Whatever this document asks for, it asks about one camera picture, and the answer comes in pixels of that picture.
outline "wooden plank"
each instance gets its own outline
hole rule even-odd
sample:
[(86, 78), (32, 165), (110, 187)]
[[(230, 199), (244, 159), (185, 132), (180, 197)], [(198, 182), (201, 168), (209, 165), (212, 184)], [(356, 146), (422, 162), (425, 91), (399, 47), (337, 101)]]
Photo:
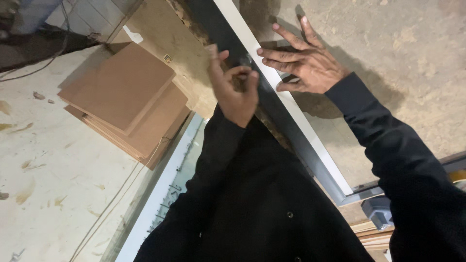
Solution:
[(367, 230), (367, 231), (362, 231), (362, 232), (359, 232), (359, 233), (356, 233), (356, 236), (357, 237), (360, 237), (360, 236), (365, 236), (365, 235), (371, 235), (371, 234), (377, 234), (377, 233), (380, 233), (380, 232), (393, 232), (395, 228), (394, 227), (389, 227), (387, 228), (386, 230), (383, 230), (383, 231), (380, 231), (378, 229), (372, 229), (372, 230)]
[(374, 225), (374, 223), (370, 220), (364, 220), (364, 221), (352, 223), (349, 226), (355, 233), (368, 231), (368, 230), (374, 230), (377, 228), (376, 225)]
[(169, 130), (171, 124), (185, 107), (188, 98), (175, 84), (170, 83), (160, 99), (147, 112), (140, 124), (125, 136), (98, 118), (87, 116), (84, 121), (102, 132), (112, 136), (113, 140), (129, 148), (139, 160), (149, 157), (158, 145), (161, 137)]
[(174, 76), (173, 69), (163, 61), (130, 43), (58, 95), (128, 136)]
[(392, 231), (389, 231), (389, 232), (381, 232), (378, 234), (365, 235), (365, 236), (359, 237), (359, 240), (363, 242), (363, 241), (370, 241), (370, 240), (381, 239), (381, 238), (386, 238), (386, 237), (390, 238), (392, 233), (393, 233)]
[[(83, 123), (85, 123), (87, 126), (89, 126), (84, 120), (83, 120), (83, 115), (85, 113), (79, 111), (79, 109), (71, 106), (71, 105), (68, 105), (67, 107), (65, 107), (65, 110), (68, 111), (70, 114), (72, 114), (74, 117), (78, 118), (79, 120), (81, 120)], [(167, 149), (168, 145), (170, 144), (170, 141), (174, 138), (174, 136), (176, 135), (176, 133), (178, 132), (178, 129), (180, 128), (180, 126), (183, 124), (183, 122), (186, 120), (186, 117), (189, 115), (189, 113), (191, 112), (191, 110), (189, 110), (189, 108), (187, 108), (186, 106), (183, 108), (183, 110), (181, 111), (181, 113), (179, 114), (179, 116), (177, 117), (177, 119), (173, 122), (173, 124), (171, 125), (171, 127), (169, 128), (169, 130), (165, 133), (164, 137), (166, 137), (167, 139), (164, 139), (162, 140), (162, 143), (160, 144), (159, 148), (156, 150), (154, 148), (154, 150), (152, 151), (152, 154), (149, 158), (146, 158), (146, 159), (142, 159), (140, 160), (139, 162), (141, 162), (143, 165), (145, 165), (146, 167), (148, 167), (149, 169), (151, 170), (154, 170), (155, 166), (157, 165), (157, 163), (159, 162), (159, 160), (161, 159), (161, 157), (163, 156), (163, 153), (165, 152), (165, 150)], [(127, 151), (126, 148), (122, 147), (121, 145), (119, 145), (118, 143), (116, 143), (112, 137), (108, 136), (107, 134), (105, 133), (101, 133), (99, 130), (96, 130), (95, 128), (93, 128), (92, 126), (89, 126), (91, 129), (93, 129), (94, 131), (96, 131), (97, 133), (99, 133), (100, 135), (102, 135), (104, 138), (106, 138), (107, 140), (109, 140), (110, 142), (112, 142), (114, 145), (116, 145), (118, 148), (120, 148), (121, 150), (125, 151), (127, 154), (129, 154), (130, 156), (134, 157), (135, 159), (137, 159), (137, 157), (133, 156), (131, 154), (131, 152)]]

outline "white floor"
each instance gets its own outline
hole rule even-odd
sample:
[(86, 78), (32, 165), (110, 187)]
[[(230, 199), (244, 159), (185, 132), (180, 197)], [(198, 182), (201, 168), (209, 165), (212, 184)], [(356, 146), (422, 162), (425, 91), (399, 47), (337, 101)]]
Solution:
[(69, 261), (91, 228), (75, 261), (99, 261), (125, 225), (147, 169), (137, 176), (142, 165), (68, 114), (56, 95), (68, 75), (99, 56), (108, 56), (102, 47), (74, 52), (0, 83), (0, 126), (12, 125), (0, 131), (0, 192), (9, 194), (0, 200), (0, 261)]

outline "white strip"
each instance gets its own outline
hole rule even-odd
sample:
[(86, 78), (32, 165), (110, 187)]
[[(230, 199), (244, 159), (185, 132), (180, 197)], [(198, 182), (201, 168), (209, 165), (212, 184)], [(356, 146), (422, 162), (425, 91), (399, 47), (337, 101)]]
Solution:
[[(213, 1), (215, 2), (215, 4), (217, 4), (223, 16), (232, 27), (233, 31), (235, 31), (236, 35), (243, 43), (248, 53), (254, 59), (254, 62), (256, 62), (256, 64), (259, 66), (259, 69), (262, 71), (265, 78), (276, 92), (276, 86), (281, 82), (280, 75), (277, 73), (275, 69), (268, 67), (262, 63), (262, 57), (257, 55), (257, 49), (260, 48), (260, 44), (259, 42), (257, 42), (253, 33), (247, 26), (246, 22), (244, 22), (241, 14), (238, 12), (233, 2), (231, 0)], [(311, 125), (307, 121), (301, 109), (298, 107), (298, 104), (296, 104), (290, 92), (278, 92), (277, 95), (280, 98), (283, 105), (287, 108), (288, 112), (293, 117), (295, 122), (298, 124), (301, 131), (309, 140), (311, 146), (317, 152), (317, 155), (324, 163), (324, 165), (326, 166), (326, 168), (328, 169), (338, 186), (341, 188), (343, 193), (345, 195), (352, 194), (353, 191), (351, 190), (351, 187), (348, 185), (342, 173), (336, 166), (335, 162), (330, 157), (327, 149), (325, 149), (322, 142), (317, 137), (317, 134), (314, 132), (314, 129), (312, 129)]]
[(139, 247), (144, 242), (144, 238), (149, 235), (147, 230), (150, 229), (152, 222), (155, 220), (155, 215), (160, 208), (160, 204), (164, 202), (164, 197), (167, 196), (168, 188), (170, 188), (170, 185), (173, 183), (173, 180), (177, 175), (177, 167), (181, 166), (183, 159), (185, 158), (185, 153), (188, 150), (187, 145), (191, 144), (191, 141), (196, 136), (197, 129), (199, 128), (201, 121), (202, 118), (198, 114), (195, 114), (192, 118), (188, 128), (181, 137), (175, 151), (171, 155), (163, 173), (160, 175), (157, 184), (144, 205), (141, 214), (131, 229), (131, 232), (121, 248), (115, 262), (133, 261), (136, 257)]

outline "metal frame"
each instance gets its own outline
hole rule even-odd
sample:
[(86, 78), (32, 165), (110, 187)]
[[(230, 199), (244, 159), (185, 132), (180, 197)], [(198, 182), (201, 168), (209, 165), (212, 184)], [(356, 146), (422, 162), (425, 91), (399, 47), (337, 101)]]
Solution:
[(290, 140), (305, 166), (314, 173), (337, 206), (358, 202), (383, 193), (377, 186), (353, 190), (289, 92), (277, 93), (281, 78), (275, 69), (262, 64), (256, 54), (260, 44), (231, 0), (186, 0), (196, 22), (200, 23), (219, 50), (230, 51), (227, 62), (239, 65), (248, 55), (260, 74), (261, 106), (277, 128)]

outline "black sleeve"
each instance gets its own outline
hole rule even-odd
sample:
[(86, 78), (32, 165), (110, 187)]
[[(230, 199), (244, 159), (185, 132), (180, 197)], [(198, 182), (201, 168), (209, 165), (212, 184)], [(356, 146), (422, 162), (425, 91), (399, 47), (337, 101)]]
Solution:
[(217, 105), (204, 130), (202, 152), (186, 193), (142, 244), (135, 261), (188, 261), (199, 243), (212, 203), (245, 129), (224, 118)]
[(466, 261), (466, 194), (416, 132), (394, 118), (355, 73), (326, 96), (366, 147), (372, 172), (391, 200), (394, 261)]

